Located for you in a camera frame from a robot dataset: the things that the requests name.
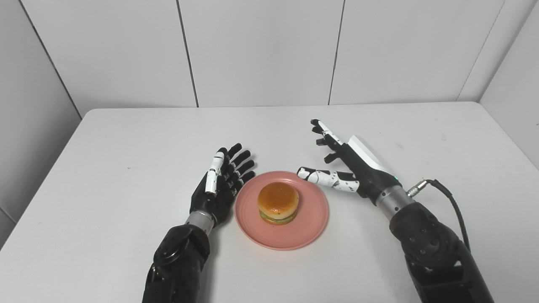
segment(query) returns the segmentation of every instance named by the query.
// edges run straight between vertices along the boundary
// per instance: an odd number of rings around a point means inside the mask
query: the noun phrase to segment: black forearm
[[[423,205],[401,209],[390,230],[402,244],[423,303],[493,303],[470,251]]]
[[[195,303],[209,254],[203,230],[190,224],[171,228],[155,252],[142,303]]]

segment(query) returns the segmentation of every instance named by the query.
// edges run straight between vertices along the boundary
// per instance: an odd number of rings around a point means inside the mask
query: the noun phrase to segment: white table
[[[152,256],[215,151],[241,142],[256,172],[344,170],[322,158],[311,118],[364,138],[408,188],[441,180],[459,203],[496,302],[532,302],[539,171],[475,103],[100,109],[89,112],[0,251],[0,301],[140,302]],[[234,219],[210,236],[200,302],[418,302],[399,242],[370,201],[322,189],[324,233],[295,251],[263,248]],[[416,199],[460,234],[447,199]]]

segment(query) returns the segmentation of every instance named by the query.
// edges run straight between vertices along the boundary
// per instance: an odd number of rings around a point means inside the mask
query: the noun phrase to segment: cable connector
[[[419,183],[417,183],[416,185],[414,185],[411,189],[409,189],[406,194],[410,197],[410,198],[413,198],[415,197],[415,195],[417,195],[420,191],[422,191],[425,187],[427,187],[427,184],[429,182],[427,180],[422,180],[420,181]]]

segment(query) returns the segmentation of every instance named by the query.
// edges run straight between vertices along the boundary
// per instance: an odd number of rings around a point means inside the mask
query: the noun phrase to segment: silver cylindrical connector
[[[404,189],[398,185],[386,188],[376,199],[376,206],[380,208],[387,219],[391,218],[405,206],[414,201],[410,198]]]
[[[206,235],[210,235],[213,229],[213,218],[210,214],[202,210],[195,210],[189,214],[186,224],[191,224],[202,229]]]
[[[422,180],[420,181],[419,183],[417,183],[416,185],[414,185],[414,187],[412,187],[411,189],[409,189],[406,194],[410,197],[410,198],[413,198],[415,195],[417,195],[420,191],[422,191],[426,186],[427,186],[428,182],[426,180]]]

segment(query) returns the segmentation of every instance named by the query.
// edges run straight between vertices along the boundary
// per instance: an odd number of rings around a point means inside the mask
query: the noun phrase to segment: white finger segment
[[[338,177],[336,171],[330,171],[329,173],[327,173],[325,171],[316,170],[311,173],[304,168],[300,168],[300,170],[298,171],[298,177],[315,184],[331,187],[342,191],[354,192],[360,186],[359,181],[341,180]]]
[[[223,165],[225,154],[217,152],[213,157],[213,160],[208,170],[208,176],[206,177],[206,193],[217,193],[217,177],[221,175],[221,166]]]
[[[329,130],[329,128],[324,124],[322,123],[322,121],[318,121],[318,126],[320,126],[320,128],[322,129],[322,135],[325,136],[325,135],[329,135],[330,137],[332,137],[339,145],[342,145],[342,142],[341,140],[339,140],[337,138],[336,135],[333,134],[333,132],[331,132]]]

